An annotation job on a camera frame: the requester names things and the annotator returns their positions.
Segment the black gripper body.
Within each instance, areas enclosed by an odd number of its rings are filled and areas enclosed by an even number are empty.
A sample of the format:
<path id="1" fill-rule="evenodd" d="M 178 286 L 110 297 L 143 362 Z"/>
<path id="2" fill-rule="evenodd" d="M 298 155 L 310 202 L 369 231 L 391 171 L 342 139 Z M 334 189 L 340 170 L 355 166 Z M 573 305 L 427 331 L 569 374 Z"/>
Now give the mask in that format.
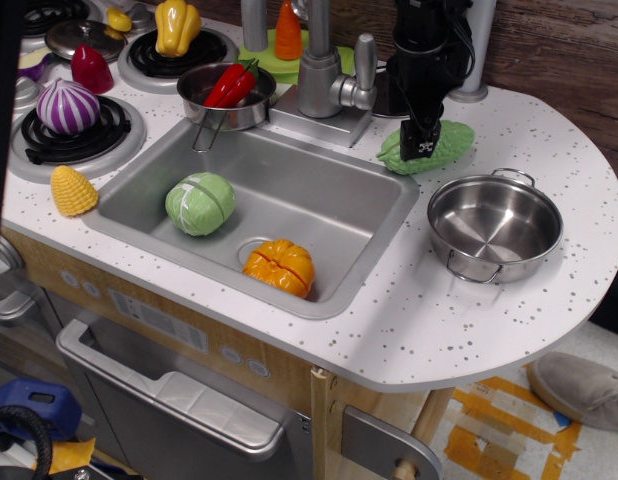
<path id="1" fill-rule="evenodd" d="M 414 119 L 423 128 L 442 115 L 442 102 L 472 72 L 472 47 L 446 44 L 426 51 L 397 48 L 388 63 L 407 77 L 408 100 Z"/>

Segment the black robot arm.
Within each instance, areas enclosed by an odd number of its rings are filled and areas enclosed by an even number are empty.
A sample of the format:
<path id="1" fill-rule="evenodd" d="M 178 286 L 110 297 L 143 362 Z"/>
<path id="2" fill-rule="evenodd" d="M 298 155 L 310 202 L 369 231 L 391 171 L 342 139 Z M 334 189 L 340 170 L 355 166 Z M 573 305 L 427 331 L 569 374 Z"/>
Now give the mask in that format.
<path id="1" fill-rule="evenodd" d="M 443 101 L 475 66 L 470 1 L 398 1 L 387 72 L 409 118 L 400 127 L 400 158 L 429 158 L 440 139 Z"/>

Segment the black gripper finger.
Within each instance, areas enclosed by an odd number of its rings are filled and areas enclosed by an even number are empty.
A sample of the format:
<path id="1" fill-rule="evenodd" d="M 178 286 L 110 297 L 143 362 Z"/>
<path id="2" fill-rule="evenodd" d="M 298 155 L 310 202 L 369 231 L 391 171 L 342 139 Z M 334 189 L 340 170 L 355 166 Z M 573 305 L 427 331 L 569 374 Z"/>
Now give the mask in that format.
<path id="1" fill-rule="evenodd" d="M 400 126 L 399 153 L 403 161 L 430 158 L 440 139 L 441 124 L 436 120 L 430 128 L 421 127 L 414 119 Z"/>

